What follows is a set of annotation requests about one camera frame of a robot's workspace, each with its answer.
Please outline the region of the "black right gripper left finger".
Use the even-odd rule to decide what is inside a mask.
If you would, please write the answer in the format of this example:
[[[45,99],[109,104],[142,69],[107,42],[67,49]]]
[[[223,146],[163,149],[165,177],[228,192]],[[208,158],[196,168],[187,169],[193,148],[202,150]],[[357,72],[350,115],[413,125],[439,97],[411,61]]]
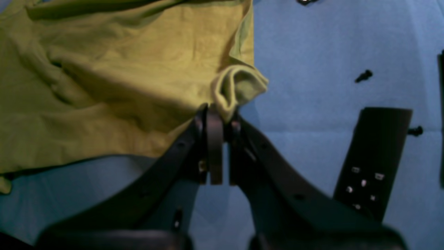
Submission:
[[[223,182],[224,123],[215,104],[203,104],[186,130],[127,188],[50,226],[43,240],[103,240],[139,231],[184,231],[201,184]]]

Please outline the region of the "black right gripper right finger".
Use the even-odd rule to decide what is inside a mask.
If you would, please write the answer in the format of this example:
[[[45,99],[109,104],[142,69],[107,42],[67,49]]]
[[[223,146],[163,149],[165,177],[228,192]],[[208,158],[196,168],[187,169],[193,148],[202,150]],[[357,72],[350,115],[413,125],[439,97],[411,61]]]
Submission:
[[[252,243],[402,243],[394,230],[324,195],[240,115],[228,125],[230,183],[246,195]]]

